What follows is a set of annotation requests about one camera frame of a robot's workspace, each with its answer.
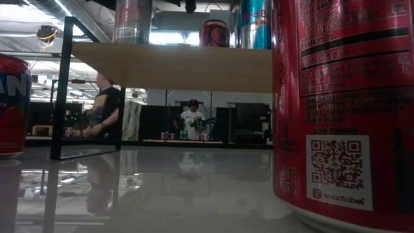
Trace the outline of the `black background gantry frame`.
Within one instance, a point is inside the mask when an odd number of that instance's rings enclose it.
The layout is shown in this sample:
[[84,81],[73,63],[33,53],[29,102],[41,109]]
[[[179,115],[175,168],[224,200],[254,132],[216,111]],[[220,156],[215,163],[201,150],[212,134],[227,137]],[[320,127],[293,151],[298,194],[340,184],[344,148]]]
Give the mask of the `black background gantry frame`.
[[69,80],[67,85],[66,102],[81,104],[83,108],[89,108],[94,102],[94,97],[99,92],[95,81],[81,79]]

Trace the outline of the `dark background cabinet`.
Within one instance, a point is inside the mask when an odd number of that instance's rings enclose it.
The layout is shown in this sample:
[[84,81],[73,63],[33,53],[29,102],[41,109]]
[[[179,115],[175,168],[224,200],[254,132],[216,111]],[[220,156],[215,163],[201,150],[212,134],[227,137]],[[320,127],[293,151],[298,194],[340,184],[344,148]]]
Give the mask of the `dark background cabinet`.
[[174,120],[183,112],[183,107],[143,105],[140,111],[139,141],[161,139],[162,133],[174,134],[179,138],[180,130],[175,127]]

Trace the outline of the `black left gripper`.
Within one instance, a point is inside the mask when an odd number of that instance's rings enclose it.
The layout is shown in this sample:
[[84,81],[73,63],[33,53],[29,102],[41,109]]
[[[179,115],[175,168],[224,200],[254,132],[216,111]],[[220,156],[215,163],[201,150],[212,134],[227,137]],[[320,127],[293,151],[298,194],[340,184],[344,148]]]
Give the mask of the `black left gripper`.
[[[86,0],[87,2],[92,1],[101,6],[108,8],[109,10],[116,9],[116,0]],[[163,0],[167,3],[173,4],[175,6],[181,6],[181,0]],[[194,13],[197,9],[196,0],[185,0],[185,9],[188,14]]]

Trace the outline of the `wooden background table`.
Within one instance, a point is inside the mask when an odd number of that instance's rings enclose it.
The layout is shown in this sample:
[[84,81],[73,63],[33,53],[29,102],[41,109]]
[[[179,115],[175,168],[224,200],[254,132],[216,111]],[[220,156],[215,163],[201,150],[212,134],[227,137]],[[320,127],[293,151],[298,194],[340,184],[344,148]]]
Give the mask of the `wooden background table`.
[[[53,126],[51,125],[34,125],[30,134],[39,137],[51,137],[53,133]],[[65,137],[81,137],[82,130],[74,129],[72,127],[64,127]]]

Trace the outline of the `white green patterned curtain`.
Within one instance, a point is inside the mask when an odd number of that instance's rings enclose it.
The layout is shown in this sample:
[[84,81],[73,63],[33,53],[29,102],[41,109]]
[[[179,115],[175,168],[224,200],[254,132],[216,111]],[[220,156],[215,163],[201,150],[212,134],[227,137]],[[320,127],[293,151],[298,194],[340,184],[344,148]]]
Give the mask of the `white green patterned curtain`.
[[140,112],[142,106],[139,103],[128,101],[124,107],[122,124],[122,140],[137,141],[140,127]]

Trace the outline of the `red Coca-Cola can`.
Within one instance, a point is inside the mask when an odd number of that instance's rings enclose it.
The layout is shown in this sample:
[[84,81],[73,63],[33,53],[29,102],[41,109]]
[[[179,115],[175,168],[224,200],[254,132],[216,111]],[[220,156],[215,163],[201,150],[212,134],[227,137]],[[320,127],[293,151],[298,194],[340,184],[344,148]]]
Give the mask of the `red Coca-Cola can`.
[[220,19],[209,19],[202,24],[199,31],[200,47],[230,46],[230,32],[226,22]]
[[272,0],[274,193],[324,231],[414,233],[414,0]]

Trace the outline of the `person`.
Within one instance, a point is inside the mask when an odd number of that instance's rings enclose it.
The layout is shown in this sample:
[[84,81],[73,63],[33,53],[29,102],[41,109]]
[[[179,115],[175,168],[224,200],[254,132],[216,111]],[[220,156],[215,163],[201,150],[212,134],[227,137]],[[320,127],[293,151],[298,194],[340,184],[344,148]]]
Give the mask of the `person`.
[[198,140],[199,135],[206,129],[206,126],[197,125],[199,119],[206,120],[205,116],[198,110],[199,102],[191,99],[188,102],[189,110],[182,112],[174,119],[175,127],[188,133],[188,139]]
[[92,108],[87,112],[88,126],[83,130],[83,136],[115,140],[119,136],[118,116],[121,103],[121,91],[115,88],[114,82],[98,73],[96,84],[100,92],[95,96]]

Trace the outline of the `red can with blue band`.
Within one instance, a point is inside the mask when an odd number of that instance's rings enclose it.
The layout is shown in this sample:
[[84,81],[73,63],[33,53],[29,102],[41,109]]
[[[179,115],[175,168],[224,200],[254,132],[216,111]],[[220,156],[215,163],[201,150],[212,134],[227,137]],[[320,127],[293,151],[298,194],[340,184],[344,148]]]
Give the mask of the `red can with blue band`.
[[31,86],[27,62],[0,53],[0,159],[24,152]]

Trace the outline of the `black background cabinet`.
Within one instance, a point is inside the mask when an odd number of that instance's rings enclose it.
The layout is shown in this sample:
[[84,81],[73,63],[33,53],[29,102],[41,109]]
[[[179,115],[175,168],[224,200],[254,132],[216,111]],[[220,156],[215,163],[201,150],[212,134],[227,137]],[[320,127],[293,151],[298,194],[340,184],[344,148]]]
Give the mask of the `black background cabinet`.
[[236,144],[267,144],[272,138],[269,104],[236,103],[232,111],[231,142]]

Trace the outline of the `blue silver Red Bull can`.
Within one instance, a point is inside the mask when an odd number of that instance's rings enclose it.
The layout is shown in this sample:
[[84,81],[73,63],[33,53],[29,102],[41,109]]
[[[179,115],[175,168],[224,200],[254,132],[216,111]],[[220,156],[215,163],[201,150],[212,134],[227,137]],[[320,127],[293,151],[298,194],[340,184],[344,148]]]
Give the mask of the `blue silver Red Bull can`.
[[271,0],[241,0],[237,29],[242,49],[272,48],[271,16]]

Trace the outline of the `black metal shelf leg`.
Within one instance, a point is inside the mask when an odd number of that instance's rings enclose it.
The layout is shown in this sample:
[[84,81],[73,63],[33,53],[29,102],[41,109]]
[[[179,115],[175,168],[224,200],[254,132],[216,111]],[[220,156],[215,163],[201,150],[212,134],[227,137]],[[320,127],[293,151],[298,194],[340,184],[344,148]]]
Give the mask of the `black metal shelf leg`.
[[65,120],[65,109],[67,101],[67,87],[69,82],[69,68],[71,64],[71,54],[72,54],[72,44],[73,44],[73,28],[77,26],[93,43],[100,43],[100,40],[93,35],[93,33],[86,28],[76,17],[66,16],[64,20],[64,31],[63,31],[63,45],[61,50],[61,61],[60,61],[60,71],[58,78],[58,88],[56,103],[54,105],[53,112],[53,132],[52,132],[52,145],[50,148],[50,159],[55,161],[63,161],[70,158],[82,158],[82,157],[91,157],[95,155],[103,155],[107,153],[113,153],[120,151],[122,148],[122,121],[124,116],[124,107],[125,107],[125,87],[120,89],[121,98],[120,98],[120,108],[118,111],[118,137],[113,141],[114,149],[109,151],[99,151],[95,153],[86,153],[82,155],[68,155],[63,156],[61,154],[61,147],[64,143],[63,141],[63,127]]

